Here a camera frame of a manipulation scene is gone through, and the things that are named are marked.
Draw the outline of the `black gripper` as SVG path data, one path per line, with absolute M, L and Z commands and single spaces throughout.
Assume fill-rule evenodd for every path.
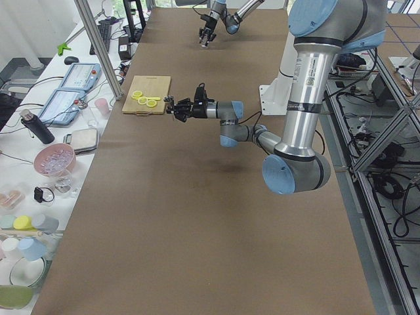
M 209 32 L 207 35 L 207 42 L 210 43 L 216 38 L 216 34 L 213 32 L 217 26 L 217 19 L 211 16 L 203 16 L 203 20 L 205 21 L 205 27 L 199 29 L 199 43 L 205 44 L 206 42 L 206 30 Z
M 172 105 L 171 111 L 175 119 L 186 122 L 188 118 L 207 119 L 207 103 L 194 102 L 190 98 L 184 98 Z

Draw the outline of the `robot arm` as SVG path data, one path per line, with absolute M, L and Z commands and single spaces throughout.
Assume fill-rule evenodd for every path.
M 243 4 L 234 14 L 228 12 L 226 1 L 175 1 L 177 6 L 192 5 L 195 13 L 197 13 L 201 20 L 205 21 L 203 28 L 199 29 L 199 43 L 202 47 L 207 47 L 210 42 L 216 38 L 215 29 L 217 23 L 221 21 L 230 35 L 235 34 L 243 20 L 250 15 L 256 8 L 264 3 L 264 0 L 250 0 Z M 195 7 L 203 5 L 204 3 L 210 5 L 208 14 L 199 13 Z
M 218 119 L 220 143 L 251 141 L 266 151 L 262 175 L 277 194 L 322 187 L 331 174 L 327 159 L 312 149 L 330 67 L 336 56 L 378 47 L 385 37 L 385 1 L 296 1 L 288 18 L 297 59 L 282 136 L 263 125 L 242 125 L 243 104 L 208 98 L 204 84 L 194 98 L 165 98 L 166 111 L 180 121 Z

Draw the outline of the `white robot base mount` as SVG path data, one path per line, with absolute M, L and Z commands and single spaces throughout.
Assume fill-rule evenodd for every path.
M 269 85 L 260 85 L 260 103 L 264 116 L 284 116 L 291 92 L 291 84 L 297 58 L 295 37 L 289 32 L 280 62 L 278 76 Z

